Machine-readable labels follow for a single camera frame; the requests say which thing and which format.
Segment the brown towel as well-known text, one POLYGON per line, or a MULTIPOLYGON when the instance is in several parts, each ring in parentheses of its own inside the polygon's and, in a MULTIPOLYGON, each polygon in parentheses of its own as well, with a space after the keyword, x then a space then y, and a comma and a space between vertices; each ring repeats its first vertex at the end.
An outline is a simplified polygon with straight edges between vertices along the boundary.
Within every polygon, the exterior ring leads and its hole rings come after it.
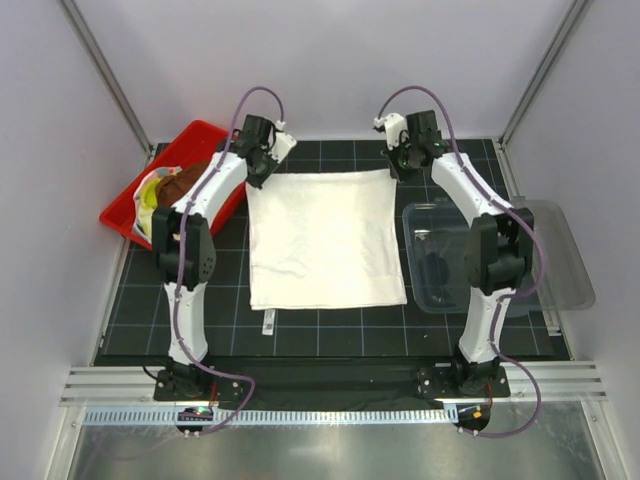
POLYGON ((209 160, 194 163, 175 175, 163 177, 156 185, 158 207, 170 207, 185 196, 209 166, 209 160))

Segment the white terry towel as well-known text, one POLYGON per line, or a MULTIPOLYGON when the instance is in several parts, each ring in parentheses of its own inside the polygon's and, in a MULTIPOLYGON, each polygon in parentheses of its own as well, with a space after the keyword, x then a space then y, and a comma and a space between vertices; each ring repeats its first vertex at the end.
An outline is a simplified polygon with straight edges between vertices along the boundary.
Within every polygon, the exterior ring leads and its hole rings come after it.
POLYGON ((251 308, 406 304, 396 187, 386 169, 275 174, 247 187, 251 308))

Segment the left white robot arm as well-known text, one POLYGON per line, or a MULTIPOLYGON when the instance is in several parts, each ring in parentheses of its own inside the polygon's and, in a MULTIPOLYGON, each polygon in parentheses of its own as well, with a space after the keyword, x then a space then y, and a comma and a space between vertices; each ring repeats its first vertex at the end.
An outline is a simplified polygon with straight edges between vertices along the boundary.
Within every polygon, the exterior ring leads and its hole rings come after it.
POLYGON ((190 400, 208 395, 212 377, 197 366, 208 353, 204 298, 216 264, 211 227, 227 199, 246 183, 260 188, 280 166, 296 140, 285 123, 248 115, 230 140, 221 142, 187 192, 152 215, 152 254, 167 296, 169 358, 187 365, 177 389, 190 400))

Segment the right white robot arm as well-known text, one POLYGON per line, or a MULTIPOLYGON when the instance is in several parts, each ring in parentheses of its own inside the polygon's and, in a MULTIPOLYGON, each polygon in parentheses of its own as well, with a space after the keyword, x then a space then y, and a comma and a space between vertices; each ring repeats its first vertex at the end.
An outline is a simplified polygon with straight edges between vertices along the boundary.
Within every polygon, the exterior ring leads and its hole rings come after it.
POLYGON ((443 139, 434 111, 379 115, 374 128, 386 138, 383 153, 393 176, 404 181, 419 170, 429 172, 468 225, 464 272, 470 304, 450 382, 458 394, 476 396, 498 378, 507 309, 532 268, 533 216, 500 197, 455 139, 443 139))

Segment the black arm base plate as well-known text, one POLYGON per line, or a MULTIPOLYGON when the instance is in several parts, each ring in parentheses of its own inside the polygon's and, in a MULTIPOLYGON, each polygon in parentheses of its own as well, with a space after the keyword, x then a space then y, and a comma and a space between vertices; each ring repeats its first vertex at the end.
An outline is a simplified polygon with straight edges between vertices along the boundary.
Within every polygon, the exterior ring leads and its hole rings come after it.
POLYGON ((511 394, 504 366, 467 376, 450 357, 211 357, 210 375, 167 361, 155 375, 160 402, 249 401, 253 410, 364 411, 481 403, 511 394))

